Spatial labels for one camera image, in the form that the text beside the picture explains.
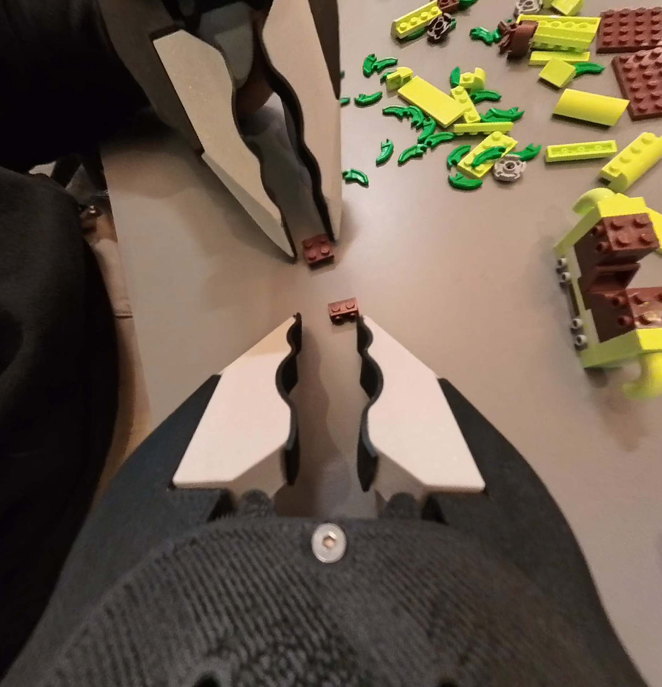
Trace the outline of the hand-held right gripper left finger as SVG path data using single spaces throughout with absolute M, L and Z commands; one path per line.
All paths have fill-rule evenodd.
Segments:
M 298 382 L 302 317 L 294 314 L 218 375 L 172 478 L 180 489 L 258 490 L 273 497 L 300 469 Z

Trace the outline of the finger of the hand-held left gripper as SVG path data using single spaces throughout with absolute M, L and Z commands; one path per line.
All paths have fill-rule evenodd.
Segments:
M 294 147 L 333 242 L 343 213 L 339 25 L 337 1 L 271 1 L 261 29 L 267 79 L 292 117 Z
M 264 234 L 296 259 L 284 215 L 263 183 L 261 162 L 237 125 L 235 88 L 223 54 L 186 30 L 153 44 L 197 134 L 202 160 Z

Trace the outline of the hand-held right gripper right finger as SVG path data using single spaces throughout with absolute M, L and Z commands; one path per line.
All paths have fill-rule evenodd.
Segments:
M 356 323 L 361 413 L 356 471 L 362 491 L 384 501 L 408 494 L 480 494 L 485 481 L 441 379 L 374 320 Z

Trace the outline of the brown square plate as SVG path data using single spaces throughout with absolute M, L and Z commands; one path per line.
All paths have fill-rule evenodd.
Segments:
M 334 262 L 334 245 L 326 234 L 318 234 L 303 239 L 301 247 L 303 258 L 311 269 Z

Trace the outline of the person's left forearm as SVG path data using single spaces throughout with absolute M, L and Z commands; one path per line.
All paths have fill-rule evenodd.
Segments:
M 193 1 L 0 1 L 0 168 L 92 159 L 146 109 L 204 150 L 154 47 Z

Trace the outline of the scattered lime green bricks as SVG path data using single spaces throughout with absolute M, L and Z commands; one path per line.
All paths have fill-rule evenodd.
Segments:
M 584 1 L 516 1 L 512 15 L 495 28 L 473 26 L 473 41 L 496 48 L 510 64 L 537 69 L 536 80 L 557 95 L 551 116 L 603 131 L 624 114 L 633 122 L 662 118 L 662 5 L 609 8 L 583 15 Z M 491 176 L 515 184 L 528 163 L 543 155 L 547 165 L 607 160 L 599 178 L 610 190 L 625 190 L 662 159 L 662 135 L 644 133 L 619 150 L 615 140 L 530 143 L 512 136 L 525 109 L 504 107 L 481 67 L 456 65 L 449 90 L 405 66 L 380 78 L 402 104 L 384 116 L 408 119 L 418 138 L 398 156 L 403 166 L 446 142 L 457 141 L 446 159 L 449 186 L 462 192 Z

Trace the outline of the scattered green leaf pieces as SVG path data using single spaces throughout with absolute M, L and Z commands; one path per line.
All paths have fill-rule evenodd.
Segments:
M 545 62 L 532 59 L 533 65 L 542 65 L 540 79 L 557 89 L 564 88 L 580 75 L 598 75 L 604 65 L 586 60 L 574 62 L 562 57 L 589 57 L 585 54 L 561 54 L 560 52 L 532 52 L 533 58 L 547 58 Z M 449 75 L 450 92 L 438 90 L 431 83 L 418 78 L 408 68 L 400 66 L 396 58 L 378 60 L 375 54 L 368 55 L 362 65 L 364 76 L 380 74 L 380 88 L 372 93 L 361 93 L 355 98 L 339 99 L 340 106 L 353 103 L 358 108 L 371 108 L 382 102 L 384 91 L 388 95 L 399 95 L 398 102 L 385 102 L 382 115 L 395 117 L 399 121 L 409 121 L 415 140 L 411 146 L 400 151 L 395 159 L 399 167 L 410 160 L 422 159 L 429 151 L 438 146 L 456 141 L 458 146 L 449 151 L 446 159 L 447 181 L 451 188 L 470 192 L 481 187 L 483 179 L 491 174 L 496 160 L 512 153 L 526 162 L 535 159 L 542 149 L 541 144 L 530 143 L 518 148 L 518 142 L 510 137 L 517 121 L 525 114 L 524 108 L 490 107 L 485 113 L 479 111 L 481 104 L 499 104 L 502 94 L 495 89 L 486 89 L 486 73 L 480 68 L 473 72 L 463 72 L 459 67 Z M 575 152 L 551 151 L 548 148 L 548 161 L 570 161 L 604 157 L 616 150 L 614 142 L 578 143 L 569 148 Z

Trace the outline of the person's beige trousers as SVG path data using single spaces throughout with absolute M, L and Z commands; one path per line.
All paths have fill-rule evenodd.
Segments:
M 119 467 L 149 433 L 151 418 L 135 320 L 113 221 L 104 214 L 86 234 L 110 298 L 119 348 L 119 410 L 108 462 Z

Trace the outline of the person's black sweater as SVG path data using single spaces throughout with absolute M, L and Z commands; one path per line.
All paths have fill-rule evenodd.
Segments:
M 0 680 L 92 502 L 119 396 L 115 319 L 78 203 L 0 167 Z

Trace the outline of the brown brick cluster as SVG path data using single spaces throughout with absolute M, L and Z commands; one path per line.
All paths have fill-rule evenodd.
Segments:
M 506 54 L 508 60 L 524 58 L 530 50 L 537 28 L 536 21 L 499 22 L 497 26 L 501 36 L 498 44 L 499 52 Z

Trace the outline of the lime and brown brick assembly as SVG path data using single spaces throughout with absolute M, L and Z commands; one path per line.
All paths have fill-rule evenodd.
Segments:
M 554 246 L 559 285 L 567 293 L 570 331 L 585 370 L 635 364 L 622 386 L 633 400 L 662 396 L 662 286 L 634 287 L 642 260 L 662 255 L 662 214 L 642 197 L 606 187 L 583 194 L 577 224 Z

